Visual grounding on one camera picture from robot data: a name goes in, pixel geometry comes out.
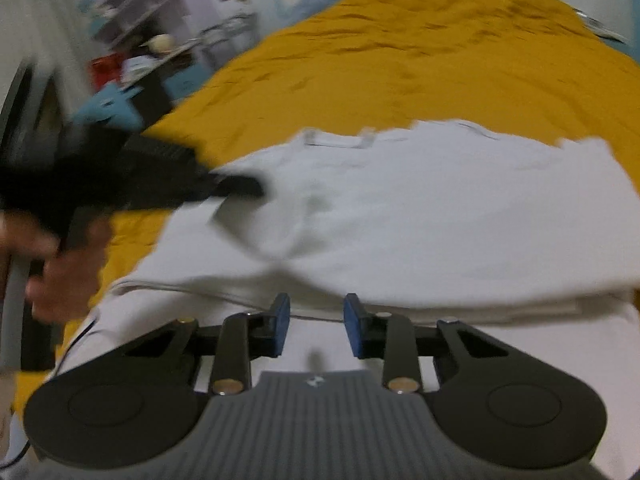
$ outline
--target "blue cloth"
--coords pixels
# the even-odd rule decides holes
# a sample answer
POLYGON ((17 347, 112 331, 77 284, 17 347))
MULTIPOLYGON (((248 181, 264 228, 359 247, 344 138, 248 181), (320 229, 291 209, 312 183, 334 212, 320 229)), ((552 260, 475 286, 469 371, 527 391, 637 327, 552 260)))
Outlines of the blue cloth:
POLYGON ((295 25, 302 20, 306 20, 339 1, 340 0, 300 0, 291 7, 289 18, 287 19, 287 25, 295 25))

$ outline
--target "logo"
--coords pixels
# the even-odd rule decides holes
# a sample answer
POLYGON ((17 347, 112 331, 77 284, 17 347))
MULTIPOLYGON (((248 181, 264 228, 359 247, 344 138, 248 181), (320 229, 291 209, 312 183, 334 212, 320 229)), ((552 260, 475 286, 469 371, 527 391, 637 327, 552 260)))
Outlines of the logo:
POLYGON ((312 388, 319 388, 320 386, 322 386, 323 383, 324 383, 324 377, 321 377, 319 375, 316 375, 315 377, 312 377, 311 379, 306 380, 306 384, 308 384, 312 388))

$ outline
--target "red object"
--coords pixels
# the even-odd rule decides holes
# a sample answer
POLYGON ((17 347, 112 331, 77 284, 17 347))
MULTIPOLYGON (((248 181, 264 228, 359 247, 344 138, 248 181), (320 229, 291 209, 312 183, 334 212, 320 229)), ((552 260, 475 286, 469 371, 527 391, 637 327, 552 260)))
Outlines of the red object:
POLYGON ((91 61, 89 75, 96 92, 110 81, 120 82, 122 64, 125 59, 127 59, 126 54, 117 52, 91 61))

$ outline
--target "metal pin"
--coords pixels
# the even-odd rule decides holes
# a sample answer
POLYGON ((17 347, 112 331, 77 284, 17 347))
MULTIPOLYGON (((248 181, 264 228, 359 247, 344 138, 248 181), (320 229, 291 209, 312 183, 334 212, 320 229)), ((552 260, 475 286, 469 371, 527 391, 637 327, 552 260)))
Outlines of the metal pin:
POLYGON ((211 387, 215 394, 219 395, 235 395, 244 390, 244 384, 237 379, 218 379, 214 381, 211 387))
POLYGON ((396 377, 391 379, 386 386, 396 394, 412 394, 420 389, 420 384, 409 377, 396 377))

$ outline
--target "yellow bedsheet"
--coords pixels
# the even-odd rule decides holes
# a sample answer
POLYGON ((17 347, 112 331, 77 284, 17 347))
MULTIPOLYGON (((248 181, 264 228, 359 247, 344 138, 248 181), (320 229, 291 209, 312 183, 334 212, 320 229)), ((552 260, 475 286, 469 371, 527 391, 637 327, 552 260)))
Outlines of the yellow bedsheet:
MULTIPOLYGON (((557 0, 344 0, 233 60, 149 133, 221 164, 304 126, 357 134, 450 118, 548 143, 603 137, 640 184, 640 68, 557 0)), ((114 220, 102 291, 152 249, 165 217, 114 220)), ((41 380, 20 377, 19 411, 41 380)))

